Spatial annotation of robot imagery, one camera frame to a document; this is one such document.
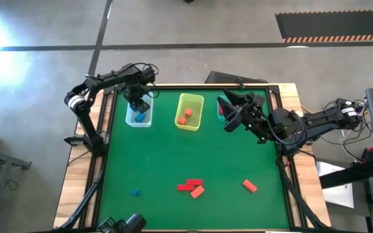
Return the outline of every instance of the clear plastic bin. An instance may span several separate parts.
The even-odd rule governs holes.
[[[182,93],[179,96],[178,108],[175,116],[175,125],[179,129],[197,131],[201,125],[202,109],[204,106],[204,97],[197,94]],[[192,116],[186,117],[186,109],[192,109]],[[186,124],[179,123],[181,117],[186,118]]]
[[[153,113],[153,98],[151,98],[147,94],[142,97],[143,101],[150,105],[150,109],[144,112],[145,118],[142,122],[138,123],[135,121],[135,117],[139,115],[139,112],[134,112],[132,108],[130,108],[130,104],[128,103],[128,109],[126,110],[126,123],[131,127],[150,127],[152,125],[152,113]]]

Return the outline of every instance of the red block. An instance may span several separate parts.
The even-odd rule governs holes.
[[[194,191],[194,185],[179,184],[177,187],[178,191]]]
[[[249,180],[245,180],[243,182],[243,185],[250,191],[250,192],[255,192],[257,191],[257,187],[253,185]]]
[[[186,109],[185,110],[185,116],[186,117],[191,117],[192,116],[192,109]]]
[[[202,179],[187,179],[186,180],[186,184],[190,184],[190,185],[202,185],[204,182],[202,181]]]
[[[197,198],[199,195],[201,195],[205,189],[202,186],[198,186],[194,191],[191,192],[192,198]]]
[[[219,104],[218,104],[218,112],[220,113],[220,115],[224,115],[223,109],[221,108]]]
[[[183,116],[182,116],[181,118],[179,118],[178,121],[179,121],[180,124],[184,124],[184,125],[185,125],[185,123],[187,122],[187,120],[186,120],[185,117],[183,117]]]

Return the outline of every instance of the table leg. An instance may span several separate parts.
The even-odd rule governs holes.
[[[319,177],[322,189],[362,181],[373,177],[373,161]]]

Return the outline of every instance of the blue block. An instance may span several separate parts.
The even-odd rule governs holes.
[[[132,109],[132,111],[137,112],[137,108],[133,104],[130,104],[129,107]]]
[[[135,121],[138,122],[138,123],[141,123],[143,121],[143,119],[145,119],[145,116],[146,115],[144,113],[141,113],[141,114],[139,114],[135,117]]]
[[[139,190],[130,191],[130,195],[132,195],[134,197],[139,196],[139,194],[141,194],[141,191],[139,191]]]

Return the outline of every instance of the white paper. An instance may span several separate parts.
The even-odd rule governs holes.
[[[317,167],[317,173],[319,174],[319,176],[326,175],[332,172],[337,172],[337,171],[344,169],[339,166],[334,166],[334,165],[331,165],[325,162],[317,162],[316,167]],[[329,203],[346,206],[349,208],[354,207],[354,196],[352,195],[352,183],[324,189],[323,196],[324,196],[324,200]]]
[[[347,107],[346,109],[342,109],[341,111],[342,111],[342,113],[347,113],[347,112],[350,112],[350,111],[355,111],[355,109],[353,107]]]

